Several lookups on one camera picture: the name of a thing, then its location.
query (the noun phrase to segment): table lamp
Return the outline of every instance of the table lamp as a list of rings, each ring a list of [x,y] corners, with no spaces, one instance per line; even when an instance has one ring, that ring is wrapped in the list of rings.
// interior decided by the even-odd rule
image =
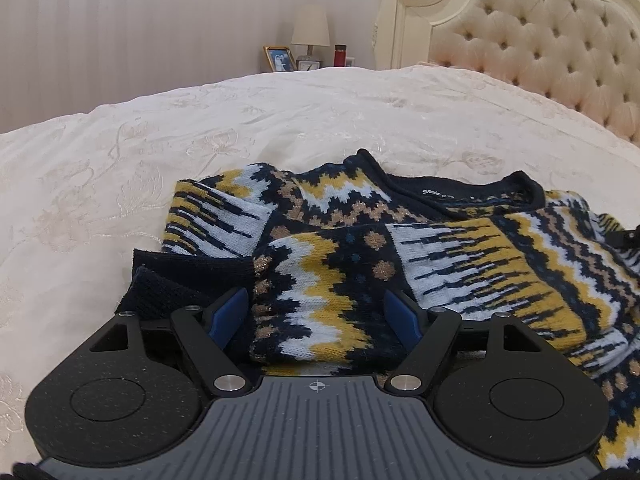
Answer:
[[[314,46],[331,46],[322,6],[307,4],[298,9],[291,44],[306,45],[306,56],[299,56],[298,61],[313,59]]]

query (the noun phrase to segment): gray ribbed plate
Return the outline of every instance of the gray ribbed plate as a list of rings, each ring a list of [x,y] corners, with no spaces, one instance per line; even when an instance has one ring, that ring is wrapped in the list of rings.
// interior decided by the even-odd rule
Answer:
[[[54,459],[60,480],[586,480],[587,458],[549,468],[489,462],[449,440],[418,399],[370,377],[267,377],[213,403],[178,446],[146,462],[90,469]]]

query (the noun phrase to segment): framed photo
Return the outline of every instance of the framed photo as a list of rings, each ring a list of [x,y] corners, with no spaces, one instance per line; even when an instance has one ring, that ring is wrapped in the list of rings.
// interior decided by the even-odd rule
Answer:
[[[300,59],[298,61],[298,70],[301,72],[308,72],[309,70],[318,70],[320,68],[320,62],[311,59]]]
[[[288,46],[264,46],[264,53],[269,61],[272,72],[294,72],[296,62]]]

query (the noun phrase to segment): silver screw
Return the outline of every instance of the silver screw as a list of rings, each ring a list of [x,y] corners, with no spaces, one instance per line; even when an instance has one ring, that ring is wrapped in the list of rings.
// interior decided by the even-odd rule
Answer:
[[[417,390],[422,386],[422,381],[413,375],[396,375],[391,378],[391,385],[396,390],[402,390],[403,392],[410,392]]]
[[[222,375],[218,377],[213,385],[223,392],[236,392],[244,388],[246,381],[239,375]]]

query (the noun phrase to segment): red thermos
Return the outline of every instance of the red thermos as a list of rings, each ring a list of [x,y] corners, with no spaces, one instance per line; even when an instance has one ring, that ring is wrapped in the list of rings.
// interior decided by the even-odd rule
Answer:
[[[334,55],[334,66],[344,66],[347,57],[347,46],[336,45]]]

